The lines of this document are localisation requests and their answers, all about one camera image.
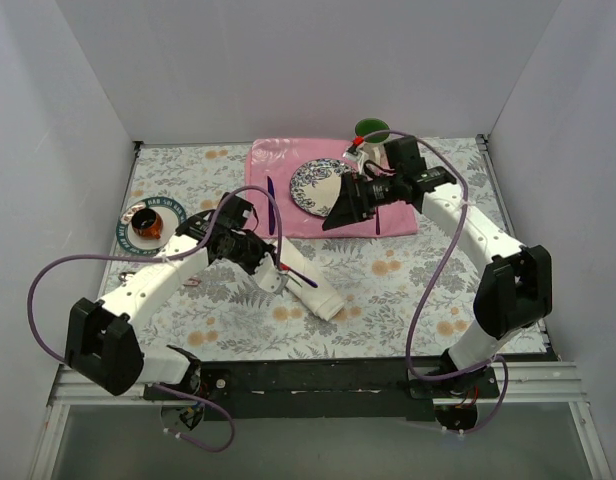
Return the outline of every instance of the plate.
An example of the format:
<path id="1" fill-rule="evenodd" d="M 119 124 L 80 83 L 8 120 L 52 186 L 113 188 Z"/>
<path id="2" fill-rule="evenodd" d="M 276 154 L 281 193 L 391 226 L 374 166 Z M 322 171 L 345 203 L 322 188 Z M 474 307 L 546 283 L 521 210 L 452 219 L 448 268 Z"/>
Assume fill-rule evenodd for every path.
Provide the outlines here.
<path id="1" fill-rule="evenodd" d="M 292 174 L 290 197 L 304 212 L 327 217 L 339 197 L 339 177 L 353 171 L 350 165 L 333 158 L 306 162 Z"/>
<path id="2" fill-rule="evenodd" d="M 152 208 L 161 217 L 164 226 L 159 239 L 144 238 L 137 235 L 130 225 L 132 216 L 143 208 Z M 168 197 L 149 197 L 129 207 L 117 222 L 117 242 L 128 253 L 141 256 L 153 256 L 159 252 L 177 227 L 186 221 L 186 211 L 179 202 Z"/>

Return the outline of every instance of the purple knife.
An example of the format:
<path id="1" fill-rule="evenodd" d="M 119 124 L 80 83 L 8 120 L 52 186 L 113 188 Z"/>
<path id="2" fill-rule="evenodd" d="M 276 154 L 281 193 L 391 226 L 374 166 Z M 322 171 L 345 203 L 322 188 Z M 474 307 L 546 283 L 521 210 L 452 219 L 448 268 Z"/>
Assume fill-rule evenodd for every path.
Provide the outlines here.
<path id="1" fill-rule="evenodd" d="M 272 198 L 275 198 L 275 187 L 272 184 L 272 178 L 266 177 L 266 181 L 268 182 L 268 193 L 272 195 Z M 275 227 L 277 223 L 275 222 L 275 210 L 272 208 L 272 202 L 268 199 L 268 234 L 273 235 L 275 233 Z"/>

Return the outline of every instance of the glass panel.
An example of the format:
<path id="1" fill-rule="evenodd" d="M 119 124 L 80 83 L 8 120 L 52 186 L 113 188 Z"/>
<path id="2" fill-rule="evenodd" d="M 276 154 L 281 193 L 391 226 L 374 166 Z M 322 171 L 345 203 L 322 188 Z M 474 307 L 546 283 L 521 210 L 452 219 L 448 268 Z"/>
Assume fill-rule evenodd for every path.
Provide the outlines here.
<path id="1" fill-rule="evenodd" d="M 234 445 L 217 455 L 163 434 L 159 411 L 72 407 L 53 478 L 590 478 L 567 404 L 504 405 L 464 439 L 399 419 L 240 420 Z M 219 444 L 228 425 L 193 433 Z"/>

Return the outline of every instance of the brown cup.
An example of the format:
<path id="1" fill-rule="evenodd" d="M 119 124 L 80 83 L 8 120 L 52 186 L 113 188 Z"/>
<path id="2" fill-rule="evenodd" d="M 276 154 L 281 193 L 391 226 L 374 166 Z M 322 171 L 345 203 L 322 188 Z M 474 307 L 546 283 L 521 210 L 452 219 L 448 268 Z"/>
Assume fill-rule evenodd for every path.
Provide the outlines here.
<path id="1" fill-rule="evenodd" d="M 142 208 L 136 212 L 130 220 L 132 231 L 140 237 L 161 238 L 161 231 L 164 228 L 164 222 L 157 212 L 152 208 Z"/>

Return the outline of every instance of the floral tablecloth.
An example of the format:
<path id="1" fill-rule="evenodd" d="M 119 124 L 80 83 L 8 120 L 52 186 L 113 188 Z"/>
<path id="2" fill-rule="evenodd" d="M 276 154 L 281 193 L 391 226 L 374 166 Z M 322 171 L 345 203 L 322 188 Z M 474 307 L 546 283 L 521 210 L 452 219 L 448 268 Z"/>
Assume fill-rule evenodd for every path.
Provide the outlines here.
<path id="1" fill-rule="evenodd" d="M 503 227 L 495 193 L 474 139 L 432 139 L 470 184 L 470 198 Z M 244 184 L 249 145 L 144 147 L 126 207 L 148 196 L 176 199 L 190 215 L 217 205 L 225 191 Z M 438 165 L 427 149 L 429 165 Z M 221 261 L 202 272 L 202 283 L 180 288 L 139 334 L 143 345 L 175 344 L 201 360 L 403 356 L 414 308 L 449 238 L 424 217 L 417 235 L 384 239 L 293 240 L 346 299 L 345 309 L 324 322 L 290 292 L 259 290 L 238 267 Z M 117 247 L 117 254 L 123 250 Z M 115 263 L 117 275 L 140 265 Z M 413 353 L 438 355 L 473 321 L 475 270 L 456 251 L 417 326 Z M 539 328 L 525 330 L 506 353 L 544 352 Z"/>

